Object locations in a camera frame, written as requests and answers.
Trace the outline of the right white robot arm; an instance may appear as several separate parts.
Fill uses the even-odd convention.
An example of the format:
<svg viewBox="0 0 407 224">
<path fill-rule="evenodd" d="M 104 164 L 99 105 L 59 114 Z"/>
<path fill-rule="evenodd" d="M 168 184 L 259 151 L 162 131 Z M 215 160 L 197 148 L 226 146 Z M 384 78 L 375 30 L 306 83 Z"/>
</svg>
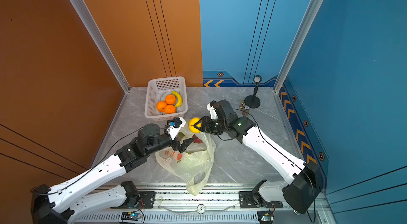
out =
<svg viewBox="0 0 407 224">
<path fill-rule="evenodd" d="M 283 178 L 281 183 L 266 179 L 252 190 L 255 205 L 268 208 L 273 201 L 286 202 L 299 214 L 305 214 L 315 205 L 323 190 L 323 177 L 318 164 L 306 162 L 284 150 L 259 127 L 253 115 L 238 116 L 227 100 L 212 101 L 207 105 L 209 116 L 192 122 L 191 126 L 201 132 L 221 136 L 227 133 L 257 152 Z"/>
</svg>

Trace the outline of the small brown cork cylinder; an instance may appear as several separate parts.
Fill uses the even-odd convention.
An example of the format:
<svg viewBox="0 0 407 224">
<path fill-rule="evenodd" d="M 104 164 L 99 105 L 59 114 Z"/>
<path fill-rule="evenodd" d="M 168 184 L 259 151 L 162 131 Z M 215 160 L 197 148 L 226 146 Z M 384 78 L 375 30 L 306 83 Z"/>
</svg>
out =
<svg viewBox="0 0 407 224">
<path fill-rule="evenodd" d="M 249 114 L 249 110 L 250 110 L 250 107 L 247 106 L 247 105 L 245 105 L 244 108 L 243 108 L 243 110 L 242 110 L 242 114 L 243 114 L 245 117 L 247 117 L 248 114 Z"/>
</svg>

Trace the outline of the right green circuit board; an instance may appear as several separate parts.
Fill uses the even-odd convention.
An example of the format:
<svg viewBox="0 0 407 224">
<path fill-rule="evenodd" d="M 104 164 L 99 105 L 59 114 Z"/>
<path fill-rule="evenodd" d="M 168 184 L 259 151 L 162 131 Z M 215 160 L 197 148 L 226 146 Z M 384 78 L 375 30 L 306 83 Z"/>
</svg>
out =
<svg viewBox="0 0 407 224">
<path fill-rule="evenodd" d="M 274 216 L 272 212 L 258 211 L 259 224 L 273 224 Z"/>
</svg>

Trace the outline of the yellow lemon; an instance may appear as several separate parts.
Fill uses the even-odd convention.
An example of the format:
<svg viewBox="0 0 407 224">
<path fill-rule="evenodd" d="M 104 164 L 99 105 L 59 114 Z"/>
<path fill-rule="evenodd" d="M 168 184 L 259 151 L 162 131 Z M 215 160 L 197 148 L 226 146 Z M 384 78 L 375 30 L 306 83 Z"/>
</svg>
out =
<svg viewBox="0 0 407 224">
<path fill-rule="evenodd" d="M 200 128 L 201 128 L 201 119 L 200 118 L 192 118 L 189 121 L 189 130 L 192 133 L 194 133 L 194 134 L 201 133 Z"/>
</svg>

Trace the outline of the translucent printed plastic bag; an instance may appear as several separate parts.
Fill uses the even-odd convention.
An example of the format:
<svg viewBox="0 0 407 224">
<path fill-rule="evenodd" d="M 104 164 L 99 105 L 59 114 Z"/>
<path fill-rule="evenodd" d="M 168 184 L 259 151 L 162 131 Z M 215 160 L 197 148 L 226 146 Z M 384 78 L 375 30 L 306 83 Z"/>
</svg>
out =
<svg viewBox="0 0 407 224">
<path fill-rule="evenodd" d="M 216 144 L 208 133 L 194 134 L 189 130 L 189 121 L 183 127 L 178 136 L 182 143 L 188 138 L 199 138 L 203 143 L 192 143 L 183 153 L 167 147 L 155 154 L 157 162 L 169 173 L 181 178 L 186 182 L 186 190 L 197 196 L 207 184 L 215 162 Z"/>
</svg>

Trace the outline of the left green circuit board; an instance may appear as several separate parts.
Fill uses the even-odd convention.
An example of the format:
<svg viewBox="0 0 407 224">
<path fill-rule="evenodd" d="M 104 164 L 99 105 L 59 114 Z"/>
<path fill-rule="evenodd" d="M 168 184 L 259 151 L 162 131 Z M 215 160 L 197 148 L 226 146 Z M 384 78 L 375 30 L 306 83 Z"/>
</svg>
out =
<svg viewBox="0 0 407 224">
<path fill-rule="evenodd" d="M 132 212 L 124 211 L 124 212 L 122 212 L 120 219 L 122 222 L 140 221 L 143 219 L 143 216 L 140 212 L 137 212 L 137 211 L 132 211 Z"/>
</svg>

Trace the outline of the green circuit board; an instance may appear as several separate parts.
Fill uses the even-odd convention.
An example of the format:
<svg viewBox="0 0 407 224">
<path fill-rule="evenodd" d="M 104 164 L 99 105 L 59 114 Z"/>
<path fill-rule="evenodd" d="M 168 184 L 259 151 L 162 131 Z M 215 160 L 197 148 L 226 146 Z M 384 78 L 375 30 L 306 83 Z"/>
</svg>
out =
<svg viewBox="0 0 407 224">
<path fill-rule="evenodd" d="M 124 212 L 122 212 L 120 219 L 122 222 L 140 221 L 143 219 L 143 216 L 140 212 L 137 212 L 137 211 L 132 211 L 132 212 L 124 211 Z"/>
<path fill-rule="evenodd" d="M 258 211 L 259 224 L 273 224 L 274 216 L 272 212 Z"/>
</svg>

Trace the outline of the yellow banana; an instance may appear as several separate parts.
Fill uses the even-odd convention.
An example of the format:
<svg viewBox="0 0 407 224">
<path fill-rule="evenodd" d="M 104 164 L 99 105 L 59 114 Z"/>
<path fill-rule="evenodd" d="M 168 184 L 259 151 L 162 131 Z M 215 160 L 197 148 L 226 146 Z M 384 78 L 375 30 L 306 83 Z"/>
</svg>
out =
<svg viewBox="0 0 407 224">
<path fill-rule="evenodd" d="M 183 104 L 183 99 L 182 99 L 181 95 L 180 95 L 178 92 L 176 92 L 176 91 L 173 91 L 172 94 L 173 94 L 173 95 L 176 97 L 176 99 L 177 99 L 177 102 L 176 102 L 176 104 L 175 104 L 174 107 L 180 107 L 180 106 Z"/>
</svg>

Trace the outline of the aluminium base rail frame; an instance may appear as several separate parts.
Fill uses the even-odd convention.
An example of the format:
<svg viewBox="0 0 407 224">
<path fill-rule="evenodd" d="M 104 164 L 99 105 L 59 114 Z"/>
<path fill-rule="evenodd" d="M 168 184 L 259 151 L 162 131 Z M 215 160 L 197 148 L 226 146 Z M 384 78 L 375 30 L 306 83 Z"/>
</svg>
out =
<svg viewBox="0 0 407 224">
<path fill-rule="evenodd" d="M 257 212 L 272 212 L 273 224 L 334 224 L 336 220 L 324 196 L 319 195 L 307 213 L 299 214 L 286 202 L 273 201 L 268 208 L 255 205 L 247 184 L 210 184 L 198 196 L 183 185 L 139 185 L 138 207 L 94 211 L 72 224 L 259 224 Z M 137 211 L 140 221 L 122 222 L 124 211 Z"/>
</svg>

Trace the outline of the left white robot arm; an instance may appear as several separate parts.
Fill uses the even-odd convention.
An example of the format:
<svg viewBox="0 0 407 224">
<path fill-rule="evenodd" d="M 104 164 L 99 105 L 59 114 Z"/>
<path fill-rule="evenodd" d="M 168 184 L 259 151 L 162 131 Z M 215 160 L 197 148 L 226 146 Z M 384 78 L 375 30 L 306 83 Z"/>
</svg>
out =
<svg viewBox="0 0 407 224">
<path fill-rule="evenodd" d="M 80 217 L 107 208 L 134 208 L 141 204 L 135 184 L 124 181 L 104 192 L 94 190 L 146 163 L 148 157 L 171 147 L 183 153 L 194 137 L 178 140 L 185 121 L 169 121 L 160 132 L 157 124 L 148 124 L 137 136 L 92 169 L 60 184 L 43 184 L 32 189 L 31 216 L 35 224 L 72 224 Z"/>
</svg>

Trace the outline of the black round-base lamp stand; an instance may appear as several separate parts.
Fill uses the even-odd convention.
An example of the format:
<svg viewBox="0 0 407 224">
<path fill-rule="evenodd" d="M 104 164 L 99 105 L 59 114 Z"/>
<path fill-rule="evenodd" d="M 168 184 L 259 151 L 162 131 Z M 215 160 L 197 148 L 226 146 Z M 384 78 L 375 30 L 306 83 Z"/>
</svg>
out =
<svg viewBox="0 0 407 224">
<path fill-rule="evenodd" d="M 260 106 L 260 104 L 261 104 L 260 99 L 256 96 L 261 81 L 262 81 L 262 77 L 261 77 L 261 76 L 256 75 L 256 76 L 254 77 L 253 82 L 255 83 L 255 87 L 254 87 L 254 90 L 253 90 L 253 94 L 247 96 L 247 97 L 245 98 L 245 100 L 244 100 L 245 105 L 248 106 L 250 109 L 257 109 L 257 108 Z"/>
</svg>

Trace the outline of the white perforated plastic basket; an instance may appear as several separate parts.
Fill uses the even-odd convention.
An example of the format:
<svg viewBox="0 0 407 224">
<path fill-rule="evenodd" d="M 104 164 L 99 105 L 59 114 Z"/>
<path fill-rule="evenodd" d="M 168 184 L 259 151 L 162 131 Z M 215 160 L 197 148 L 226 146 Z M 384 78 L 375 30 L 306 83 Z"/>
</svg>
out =
<svg viewBox="0 0 407 224">
<path fill-rule="evenodd" d="M 168 95 L 177 97 L 180 95 L 182 104 L 176 107 L 176 111 L 171 114 L 160 112 L 157 109 L 158 102 L 165 101 Z M 168 77 L 153 79 L 148 82 L 145 103 L 145 117 L 154 121 L 166 121 L 175 117 L 184 117 L 188 110 L 187 91 L 184 77 Z"/>
</svg>

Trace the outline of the orange mandarin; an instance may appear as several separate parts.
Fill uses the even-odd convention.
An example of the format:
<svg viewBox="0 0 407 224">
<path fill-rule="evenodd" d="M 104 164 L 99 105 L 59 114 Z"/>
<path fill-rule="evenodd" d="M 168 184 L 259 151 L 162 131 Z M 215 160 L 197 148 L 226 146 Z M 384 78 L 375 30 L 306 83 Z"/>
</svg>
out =
<svg viewBox="0 0 407 224">
<path fill-rule="evenodd" d="M 176 102 L 177 102 L 177 99 L 176 99 L 176 97 L 175 97 L 173 94 L 169 94 L 169 95 L 167 95 L 167 96 L 165 97 L 165 102 L 166 102 L 168 105 L 175 105 Z"/>
<path fill-rule="evenodd" d="M 174 113 L 176 113 L 176 107 L 174 105 L 167 105 L 164 108 L 164 113 L 165 114 L 174 114 Z"/>
<path fill-rule="evenodd" d="M 156 104 L 156 109 L 157 109 L 159 112 L 165 112 L 166 106 L 167 106 L 167 103 L 166 103 L 165 101 L 159 101 L 159 102 L 157 102 L 157 104 Z"/>
</svg>

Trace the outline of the pink dragon fruit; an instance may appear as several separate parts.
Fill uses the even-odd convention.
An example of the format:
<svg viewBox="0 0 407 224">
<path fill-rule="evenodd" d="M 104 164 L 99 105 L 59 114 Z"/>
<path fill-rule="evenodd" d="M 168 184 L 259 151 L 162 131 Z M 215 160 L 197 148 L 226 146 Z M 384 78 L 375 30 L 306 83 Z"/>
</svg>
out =
<svg viewBox="0 0 407 224">
<path fill-rule="evenodd" d="M 195 137 L 195 139 L 194 139 L 193 143 L 200 144 L 200 143 L 203 143 L 203 142 L 202 142 L 202 140 L 201 140 L 201 139 L 199 139 L 199 138 Z"/>
</svg>

